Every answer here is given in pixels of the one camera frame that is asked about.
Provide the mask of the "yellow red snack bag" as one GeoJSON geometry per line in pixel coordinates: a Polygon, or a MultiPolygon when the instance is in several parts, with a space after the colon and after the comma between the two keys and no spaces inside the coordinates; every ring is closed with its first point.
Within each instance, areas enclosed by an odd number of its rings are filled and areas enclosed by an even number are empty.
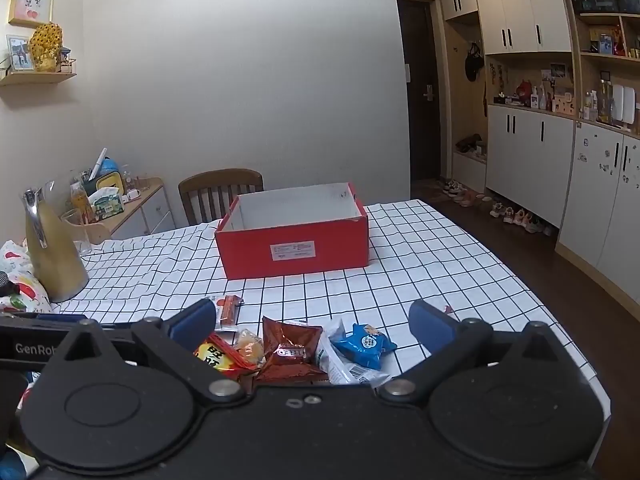
{"type": "Polygon", "coordinates": [[[228,344],[216,333],[211,333],[193,352],[201,361],[232,380],[254,374],[257,366],[240,355],[238,350],[228,344]]]}

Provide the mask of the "orange white snack packet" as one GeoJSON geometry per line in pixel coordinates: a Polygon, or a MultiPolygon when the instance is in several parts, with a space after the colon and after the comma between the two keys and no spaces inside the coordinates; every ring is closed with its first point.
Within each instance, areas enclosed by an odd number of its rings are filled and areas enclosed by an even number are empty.
{"type": "Polygon", "coordinates": [[[216,332],[235,333],[238,330],[238,317],[243,299],[240,296],[228,295],[213,297],[212,301],[216,310],[216,332]]]}

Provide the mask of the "blue snack packet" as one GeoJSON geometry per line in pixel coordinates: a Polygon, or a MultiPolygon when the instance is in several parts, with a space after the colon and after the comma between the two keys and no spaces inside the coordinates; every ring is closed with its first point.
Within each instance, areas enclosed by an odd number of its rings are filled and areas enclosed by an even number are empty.
{"type": "Polygon", "coordinates": [[[382,357],[397,350],[397,344],[369,324],[354,324],[332,344],[346,359],[371,370],[382,370],[382,357]]]}

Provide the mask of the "white plastic snack packet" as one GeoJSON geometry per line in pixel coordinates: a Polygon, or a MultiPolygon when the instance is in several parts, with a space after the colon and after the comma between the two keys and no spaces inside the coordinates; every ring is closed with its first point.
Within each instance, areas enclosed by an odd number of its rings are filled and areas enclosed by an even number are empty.
{"type": "Polygon", "coordinates": [[[392,379],[390,374],[363,367],[345,358],[334,346],[334,342],[346,335],[341,318],[334,318],[323,327],[316,349],[316,361],[332,385],[369,385],[378,388],[392,379]]]}

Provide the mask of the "brown Oreo snack bag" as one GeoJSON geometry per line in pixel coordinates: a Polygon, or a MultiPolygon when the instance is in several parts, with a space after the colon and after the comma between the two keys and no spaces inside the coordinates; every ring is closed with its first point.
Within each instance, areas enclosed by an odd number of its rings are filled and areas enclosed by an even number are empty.
{"type": "Polygon", "coordinates": [[[255,377],[258,384],[326,382],[328,374],[317,365],[320,326],[288,324],[262,318],[264,358],[255,377]]]}

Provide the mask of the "clear orange pastry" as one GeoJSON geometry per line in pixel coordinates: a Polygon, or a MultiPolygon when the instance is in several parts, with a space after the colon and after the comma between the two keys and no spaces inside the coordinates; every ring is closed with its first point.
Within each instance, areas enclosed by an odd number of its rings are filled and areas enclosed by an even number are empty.
{"type": "Polygon", "coordinates": [[[264,345],[262,340],[244,328],[236,334],[234,348],[242,358],[255,366],[261,366],[264,360],[264,345]]]}

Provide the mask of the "colourful balloon gift bag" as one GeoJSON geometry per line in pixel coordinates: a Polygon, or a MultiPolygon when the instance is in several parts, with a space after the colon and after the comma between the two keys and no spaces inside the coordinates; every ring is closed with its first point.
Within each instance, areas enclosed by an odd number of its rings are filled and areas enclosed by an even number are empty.
{"type": "Polygon", "coordinates": [[[1,311],[52,311],[48,293],[35,277],[27,250],[12,240],[1,247],[1,311]]]}

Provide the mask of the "gold thermos jug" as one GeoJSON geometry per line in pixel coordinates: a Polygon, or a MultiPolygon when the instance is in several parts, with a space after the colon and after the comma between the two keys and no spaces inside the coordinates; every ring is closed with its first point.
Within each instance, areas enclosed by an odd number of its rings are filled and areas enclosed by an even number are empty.
{"type": "Polygon", "coordinates": [[[75,297],[88,284],[88,272],[70,232],[46,201],[55,180],[41,188],[28,188],[22,195],[25,209],[26,242],[34,275],[59,304],[75,297]]]}

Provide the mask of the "white black grid tablecloth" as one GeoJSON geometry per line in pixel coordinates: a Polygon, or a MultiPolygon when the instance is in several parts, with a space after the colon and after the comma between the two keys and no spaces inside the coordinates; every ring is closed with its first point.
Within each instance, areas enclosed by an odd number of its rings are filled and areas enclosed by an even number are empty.
{"type": "Polygon", "coordinates": [[[238,295],[238,321],[255,334],[262,318],[326,325],[370,324],[397,350],[383,361],[397,375],[429,353],[409,330],[408,313],[423,299],[452,318],[480,318],[496,330],[518,332],[530,321],[548,324],[611,408],[596,371],[535,294],[488,248],[420,200],[367,209],[369,263],[364,268],[228,280],[213,223],[160,234],[106,240],[82,258],[89,283],[55,311],[103,323],[169,318],[204,297],[238,295]]]}

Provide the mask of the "clear drinking glass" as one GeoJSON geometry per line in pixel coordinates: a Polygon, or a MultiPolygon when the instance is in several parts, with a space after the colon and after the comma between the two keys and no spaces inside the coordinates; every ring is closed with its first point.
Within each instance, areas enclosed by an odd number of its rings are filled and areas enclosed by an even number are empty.
{"type": "Polygon", "coordinates": [[[70,234],[70,238],[74,242],[78,254],[81,257],[90,255],[92,244],[82,212],[76,208],[66,211],[62,214],[61,221],[66,227],[68,234],[70,234]]]}

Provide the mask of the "white drawer side cabinet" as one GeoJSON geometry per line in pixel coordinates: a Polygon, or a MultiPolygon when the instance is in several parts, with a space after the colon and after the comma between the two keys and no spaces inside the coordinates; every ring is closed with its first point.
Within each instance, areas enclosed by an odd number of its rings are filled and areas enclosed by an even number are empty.
{"type": "Polygon", "coordinates": [[[139,236],[172,231],[176,228],[164,182],[160,178],[149,178],[149,187],[140,197],[124,205],[124,211],[102,222],[87,226],[92,244],[104,240],[128,240],[139,236]]]}

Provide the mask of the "orange juice bottle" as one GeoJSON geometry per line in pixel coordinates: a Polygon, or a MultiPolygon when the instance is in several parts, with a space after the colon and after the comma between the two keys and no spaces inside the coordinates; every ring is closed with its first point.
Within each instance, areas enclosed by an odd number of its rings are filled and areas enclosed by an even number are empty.
{"type": "Polygon", "coordinates": [[[74,181],[70,184],[70,202],[79,211],[82,224],[90,224],[96,221],[88,195],[80,181],[74,181]]]}

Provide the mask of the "dark wooden chair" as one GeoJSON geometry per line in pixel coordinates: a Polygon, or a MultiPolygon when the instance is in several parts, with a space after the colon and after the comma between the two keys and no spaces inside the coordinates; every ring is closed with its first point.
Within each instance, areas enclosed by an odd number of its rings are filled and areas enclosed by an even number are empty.
{"type": "Polygon", "coordinates": [[[190,226],[222,219],[239,195],[263,190],[262,175],[246,168],[205,171],[186,178],[178,185],[190,226]]]}

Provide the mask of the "green tissue box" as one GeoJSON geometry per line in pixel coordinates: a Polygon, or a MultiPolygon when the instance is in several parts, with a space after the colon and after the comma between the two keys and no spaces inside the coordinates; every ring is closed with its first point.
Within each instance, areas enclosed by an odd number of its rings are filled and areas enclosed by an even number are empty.
{"type": "Polygon", "coordinates": [[[114,186],[98,188],[96,192],[89,196],[89,204],[98,221],[114,217],[124,211],[122,194],[120,194],[119,188],[114,186]]]}

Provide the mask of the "red cardboard box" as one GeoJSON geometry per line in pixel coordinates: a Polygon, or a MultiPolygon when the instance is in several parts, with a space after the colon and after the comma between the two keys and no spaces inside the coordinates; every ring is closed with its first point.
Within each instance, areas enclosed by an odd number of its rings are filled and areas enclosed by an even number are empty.
{"type": "Polygon", "coordinates": [[[243,194],[216,227],[228,280],[364,268],[369,219],[349,183],[243,194]]]}

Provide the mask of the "yellow blue storage bag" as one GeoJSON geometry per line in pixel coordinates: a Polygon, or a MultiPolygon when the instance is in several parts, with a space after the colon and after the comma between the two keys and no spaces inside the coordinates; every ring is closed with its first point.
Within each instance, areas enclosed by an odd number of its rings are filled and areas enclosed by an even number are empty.
{"type": "Polygon", "coordinates": [[[104,158],[98,173],[93,179],[90,178],[91,175],[91,170],[86,170],[81,174],[82,186],[88,195],[93,194],[100,188],[117,188],[120,195],[124,194],[122,175],[116,162],[109,157],[104,158]]]}

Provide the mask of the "black hanging bag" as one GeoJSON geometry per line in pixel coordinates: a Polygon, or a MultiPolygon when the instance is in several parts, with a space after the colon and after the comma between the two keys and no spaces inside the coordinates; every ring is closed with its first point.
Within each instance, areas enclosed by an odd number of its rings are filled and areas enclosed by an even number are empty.
{"type": "Polygon", "coordinates": [[[469,82],[477,81],[485,61],[482,49],[476,42],[472,42],[464,61],[464,73],[469,82]]]}

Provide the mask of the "golden ornament figure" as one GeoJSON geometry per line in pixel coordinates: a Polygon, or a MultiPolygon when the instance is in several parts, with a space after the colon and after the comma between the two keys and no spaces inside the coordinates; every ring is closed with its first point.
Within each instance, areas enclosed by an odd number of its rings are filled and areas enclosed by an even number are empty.
{"type": "Polygon", "coordinates": [[[48,23],[38,26],[29,38],[29,52],[37,72],[56,73],[63,47],[60,25],[48,23]]]}

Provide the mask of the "wooden wall shelf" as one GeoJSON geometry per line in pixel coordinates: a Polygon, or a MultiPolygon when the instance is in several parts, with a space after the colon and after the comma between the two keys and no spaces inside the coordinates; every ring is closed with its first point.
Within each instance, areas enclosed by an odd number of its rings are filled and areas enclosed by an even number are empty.
{"type": "Polygon", "coordinates": [[[71,65],[46,65],[46,70],[22,70],[15,67],[9,58],[1,61],[0,86],[17,84],[59,84],[76,76],[71,65]]]}

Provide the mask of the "small photo frame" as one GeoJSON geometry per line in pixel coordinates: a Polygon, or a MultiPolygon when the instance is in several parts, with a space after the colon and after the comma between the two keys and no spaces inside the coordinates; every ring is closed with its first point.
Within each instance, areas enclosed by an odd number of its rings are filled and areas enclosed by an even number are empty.
{"type": "Polygon", "coordinates": [[[6,36],[11,62],[11,70],[14,72],[29,72],[35,69],[32,54],[30,53],[29,39],[23,36],[6,36]]]}

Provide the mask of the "white wooden wall cabinet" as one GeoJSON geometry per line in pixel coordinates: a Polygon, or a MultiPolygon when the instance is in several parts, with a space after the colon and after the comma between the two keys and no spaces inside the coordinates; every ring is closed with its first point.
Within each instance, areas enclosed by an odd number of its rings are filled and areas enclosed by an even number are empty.
{"type": "Polygon", "coordinates": [[[454,154],[498,216],[639,309],[639,0],[439,0],[454,154]],[[469,82],[472,42],[485,65],[469,82]]]}

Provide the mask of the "framed wall picture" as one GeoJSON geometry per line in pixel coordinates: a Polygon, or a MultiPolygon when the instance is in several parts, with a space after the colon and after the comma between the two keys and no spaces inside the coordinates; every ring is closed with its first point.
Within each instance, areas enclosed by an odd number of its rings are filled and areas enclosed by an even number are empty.
{"type": "Polygon", "coordinates": [[[10,0],[8,23],[37,28],[53,20],[54,0],[10,0]]]}

